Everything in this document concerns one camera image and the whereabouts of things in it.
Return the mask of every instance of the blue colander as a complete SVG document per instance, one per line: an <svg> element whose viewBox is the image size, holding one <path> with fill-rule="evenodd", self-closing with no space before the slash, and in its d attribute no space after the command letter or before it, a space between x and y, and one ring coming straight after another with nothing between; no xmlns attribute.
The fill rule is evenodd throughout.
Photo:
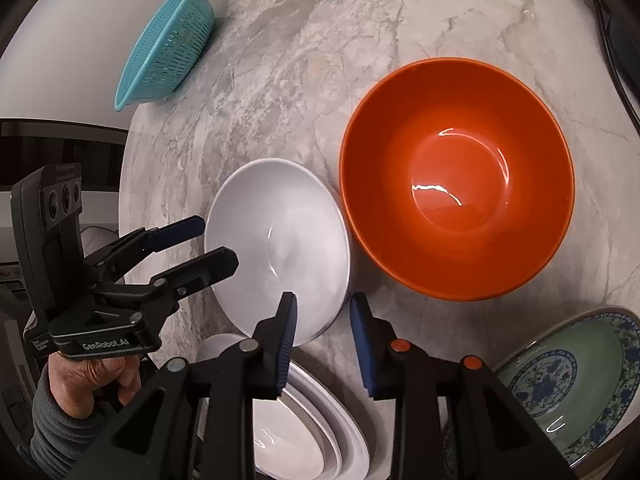
<svg viewBox="0 0 640 480"><path fill-rule="evenodd" d="M167 0L138 38L122 70L115 108L169 95L202 52L213 29L208 0Z"/></svg>

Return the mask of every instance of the white plate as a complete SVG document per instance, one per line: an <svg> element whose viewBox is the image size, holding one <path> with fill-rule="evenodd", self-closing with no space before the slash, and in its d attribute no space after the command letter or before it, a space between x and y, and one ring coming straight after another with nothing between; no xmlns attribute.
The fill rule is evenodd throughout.
<svg viewBox="0 0 640 480"><path fill-rule="evenodd" d="M238 255L235 275L213 286L232 323L251 335L290 290L298 299L295 346L337 316L350 278L349 242L331 192L309 170L280 158L235 171L216 195L204 233L206 251L225 246Z"/></svg>
<svg viewBox="0 0 640 480"><path fill-rule="evenodd" d="M324 445L324 453L322 454L324 456L324 471L316 480L335 480L342 469L342 454L340 453L338 441L329 423L324 416L322 416L322 413L320 413L304 395L291 386L291 384L287 384L283 389L282 402L305 423L306 427L311 429L310 425L305 422L303 413L318 427L318 430L321 432L322 444Z"/></svg>
<svg viewBox="0 0 640 480"><path fill-rule="evenodd" d="M200 346L197 360L217 357L242 339L238 334L213 335ZM289 365L288 383L318 409L335 434L342 456L342 469L336 480L364 480L369 472L369 447L357 422L340 400L293 361Z"/></svg>
<svg viewBox="0 0 640 480"><path fill-rule="evenodd" d="M196 361L218 357L242 339L244 336L236 334L212 336L198 349ZM298 399L283 391L277 400L254 399L253 404L254 459L259 470L275 480L335 479L337 458L331 443ZM209 399L205 399L205 409L208 405ZM327 477L327 471L334 474Z"/></svg>
<svg viewBox="0 0 640 480"><path fill-rule="evenodd" d="M314 480L324 471L316 438L280 400L254 399L254 458L276 480Z"/></svg>

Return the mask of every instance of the decorative plate rim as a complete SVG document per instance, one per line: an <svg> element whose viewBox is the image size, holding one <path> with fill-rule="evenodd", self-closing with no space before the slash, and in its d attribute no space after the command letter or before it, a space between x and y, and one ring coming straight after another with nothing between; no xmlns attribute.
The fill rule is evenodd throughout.
<svg viewBox="0 0 640 480"><path fill-rule="evenodd" d="M623 415L625 415L626 410L628 410L631 402L633 402L633 399L638 392L638 386L640 385L640 361L636 360L632 362L627 355L627 351L630 349L640 349L640 327L638 326L638 323L636 323L636 320L622 312L603 312L578 320L577 322L563 328L560 332L569 327L587 322L588 320L609 321L608 325L616 333L620 341L620 346L622 348L622 366L620 368L620 376L618 378L616 389L604 410L602 410L596 421L582 434L582 436L580 436L580 438L561 451L562 456L564 456L571 466L580 462L606 440L606 438L616 428ZM628 327L621 328L620 326L615 325L613 323L615 320L628 322ZM623 338L620 337L623 332L627 332L629 335L635 336L633 341L627 341L625 344ZM629 390L631 394L626 396L626 399L623 399L622 393L625 390ZM620 408L615 410L614 408L619 399L623 399L623 402L619 404ZM615 413L615 416L609 418L609 415L612 412Z"/></svg>

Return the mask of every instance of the floral pattern plate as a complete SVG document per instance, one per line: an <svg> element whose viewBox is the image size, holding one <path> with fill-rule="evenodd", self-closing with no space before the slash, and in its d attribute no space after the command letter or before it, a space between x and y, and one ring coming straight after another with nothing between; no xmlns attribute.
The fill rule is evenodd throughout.
<svg viewBox="0 0 640 480"><path fill-rule="evenodd" d="M497 375L575 465L611 434L638 390L640 328L624 312L588 316L526 347ZM443 444L452 479L448 431Z"/></svg>

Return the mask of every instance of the gray marble surface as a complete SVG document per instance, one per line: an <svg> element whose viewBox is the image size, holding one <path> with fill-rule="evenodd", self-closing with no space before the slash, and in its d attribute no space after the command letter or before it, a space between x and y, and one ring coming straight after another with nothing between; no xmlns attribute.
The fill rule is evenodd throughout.
<svg viewBox="0 0 640 480"><path fill-rule="evenodd" d="M618 304L640 313L640 139L607 75L590 0L227 0L180 88L133 117L120 232L206 217L224 180L265 156L300 162L337 189L340 140L359 99L396 67L436 56L495 64L546 102L575 165L574 216L545 269L494 300L422 296L360 254L356 287L374 313L435 356L475 353L492 365L578 312ZM200 238L154 254L127 280L146 283L202 252ZM229 330L213 293L195 294L167 320L156 360L193 360L204 338ZM346 313L294 358L357 418L369 477L386 478L393 404L367 398Z"/></svg>

